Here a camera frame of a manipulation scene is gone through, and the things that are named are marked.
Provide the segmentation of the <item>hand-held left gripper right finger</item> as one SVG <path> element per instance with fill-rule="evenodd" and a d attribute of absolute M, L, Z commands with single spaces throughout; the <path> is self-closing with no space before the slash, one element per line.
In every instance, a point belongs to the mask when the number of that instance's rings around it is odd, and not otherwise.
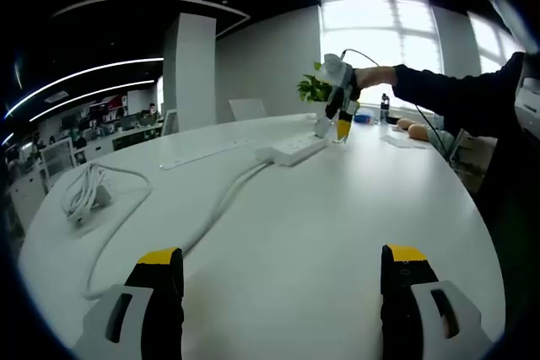
<path fill-rule="evenodd" d="M 382 247 L 381 297 L 384 359 L 482 359 L 493 346 L 479 309 L 416 248 Z"/>

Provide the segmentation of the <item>person's right hand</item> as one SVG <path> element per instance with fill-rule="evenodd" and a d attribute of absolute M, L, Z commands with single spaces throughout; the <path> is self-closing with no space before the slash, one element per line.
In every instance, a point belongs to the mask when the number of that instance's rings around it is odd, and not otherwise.
<path fill-rule="evenodd" d="M 365 89 L 373 88 L 378 85 L 391 85 L 397 84 L 397 74 L 394 67 L 390 66 L 376 66 L 369 68 L 356 68 L 354 70 L 356 78 L 356 88 L 359 93 Z"/>

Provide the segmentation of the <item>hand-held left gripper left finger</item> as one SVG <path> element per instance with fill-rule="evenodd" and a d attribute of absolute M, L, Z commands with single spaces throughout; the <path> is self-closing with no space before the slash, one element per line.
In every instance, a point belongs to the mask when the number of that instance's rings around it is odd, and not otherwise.
<path fill-rule="evenodd" d="M 182 250 L 149 252 L 84 316 L 78 359 L 181 359 Z"/>

